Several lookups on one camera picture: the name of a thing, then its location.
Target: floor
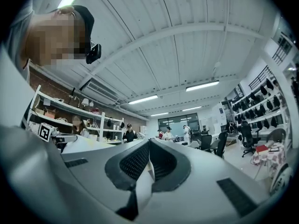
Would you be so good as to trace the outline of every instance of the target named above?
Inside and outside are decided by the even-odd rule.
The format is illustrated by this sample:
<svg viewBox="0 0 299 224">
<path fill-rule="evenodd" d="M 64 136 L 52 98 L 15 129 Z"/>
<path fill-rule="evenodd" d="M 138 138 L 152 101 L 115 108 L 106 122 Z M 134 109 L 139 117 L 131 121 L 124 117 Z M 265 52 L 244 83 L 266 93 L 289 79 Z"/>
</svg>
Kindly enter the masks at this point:
<svg viewBox="0 0 299 224">
<path fill-rule="evenodd" d="M 242 158 L 245 148 L 237 140 L 237 143 L 225 148 L 224 159 L 243 173 L 256 180 L 266 191 L 270 190 L 271 179 L 268 177 L 266 166 L 256 166 L 250 163 L 253 154 L 249 153 Z"/>
</svg>

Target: black cap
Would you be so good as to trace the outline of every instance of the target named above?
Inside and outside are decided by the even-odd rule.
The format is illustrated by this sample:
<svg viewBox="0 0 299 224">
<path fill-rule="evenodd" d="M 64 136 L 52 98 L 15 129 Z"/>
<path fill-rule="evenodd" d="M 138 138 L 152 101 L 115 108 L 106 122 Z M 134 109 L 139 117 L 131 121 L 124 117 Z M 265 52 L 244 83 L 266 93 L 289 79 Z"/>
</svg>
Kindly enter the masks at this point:
<svg viewBox="0 0 299 224">
<path fill-rule="evenodd" d="M 81 5 L 72 5 L 84 20 L 85 25 L 85 55 L 91 50 L 91 34 L 93 30 L 94 18 L 89 10 Z"/>
</svg>

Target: white ceiling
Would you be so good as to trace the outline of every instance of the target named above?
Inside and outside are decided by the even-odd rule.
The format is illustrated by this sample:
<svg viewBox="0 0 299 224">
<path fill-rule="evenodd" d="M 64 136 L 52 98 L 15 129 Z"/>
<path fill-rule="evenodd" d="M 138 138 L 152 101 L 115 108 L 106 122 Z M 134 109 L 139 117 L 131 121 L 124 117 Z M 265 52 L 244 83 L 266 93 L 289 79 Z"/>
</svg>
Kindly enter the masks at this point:
<svg viewBox="0 0 299 224">
<path fill-rule="evenodd" d="M 60 0 L 44 0 L 40 12 Z M 102 45 L 93 64 L 46 66 L 49 74 L 81 88 L 90 78 L 117 92 L 122 108 L 142 116 L 215 105 L 243 78 L 265 0 L 76 0 L 95 18 L 92 40 Z M 215 64 L 220 66 L 213 73 Z M 216 86 L 185 87 L 219 79 Z M 136 105 L 128 101 L 158 94 Z"/>
</svg>

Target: black office chair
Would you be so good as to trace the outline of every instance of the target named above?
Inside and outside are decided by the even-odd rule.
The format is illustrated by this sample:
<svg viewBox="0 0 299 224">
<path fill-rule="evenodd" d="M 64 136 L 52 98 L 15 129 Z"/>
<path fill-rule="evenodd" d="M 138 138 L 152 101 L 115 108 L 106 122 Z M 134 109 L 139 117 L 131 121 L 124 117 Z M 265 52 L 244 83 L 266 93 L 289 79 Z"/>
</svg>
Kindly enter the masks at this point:
<svg viewBox="0 0 299 224">
<path fill-rule="evenodd" d="M 218 142 L 216 155 L 222 158 L 223 153 L 224 153 L 226 140 L 228 139 L 228 133 L 226 131 L 222 132 L 222 133 L 219 134 L 218 138 L 220 139 L 220 141 Z"/>
<path fill-rule="evenodd" d="M 261 138 L 258 137 L 258 132 L 260 131 L 257 130 L 256 133 L 257 133 L 257 137 L 256 138 L 253 138 L 252 137 L 252 134 L 251 134 L 251 127 L 250 125 L 248 124 L 247 121 L 244 121 L 241 125 L 241 134 L 242 134 L 242 144 L 245 148 L 247 148 L 243 153 L 242 155 L 242 158 L 244 158 L 244 155 L 245 154 L 248 154 L 248 153 L 254 153 L 255 152 L 255 148 L 253 148 L 253 146 L 255 144 L 258 143 L 259 140 L 261 140 Z"/>
<path fill-rule="evenodd" d="M 280 142 L 283 143 L 285 140 L 285 130 L 284 129 L 275 129 L 270 134 L 268 134 L 266 142 L 269 140 L 273 140 L 274 142 Z"/>
<path fill-rule="evenodd" d="M 212 142 L 211 135 L 202 135 L 200 149 L 211 153 L 211 150 L 210 150 L 211 142 Z"/>
</svg>

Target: table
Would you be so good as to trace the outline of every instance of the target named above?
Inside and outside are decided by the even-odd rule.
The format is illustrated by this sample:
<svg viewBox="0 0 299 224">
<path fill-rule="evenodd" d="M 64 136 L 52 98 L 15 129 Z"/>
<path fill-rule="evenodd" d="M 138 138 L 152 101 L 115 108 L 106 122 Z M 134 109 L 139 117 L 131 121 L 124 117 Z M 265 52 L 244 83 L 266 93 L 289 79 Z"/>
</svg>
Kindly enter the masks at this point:
<svg viewBox="0 0 299 224">
<path fill-rule="evenodd" d="M 279 151 L 277 152 L 268 152 L 267 154 L 262 154 L 259 155 L 257 153 L 257 151 L 253 154 L 253 156 L 251 157 L 251 164 L 254 165 L 260 165 L 260 168 L 262 166 L 262 163 L 265 162 L 265 164 L 267 164 L 268 167 L 268 174 L 269 177 L 273 178 L 278 167 L 280 167 L 281 165 L 283 165 L 285 163 L 285 147 L 282 143 L 274 143 L 272 145 L 272 147 L 278 147 Z"/>
</svg>

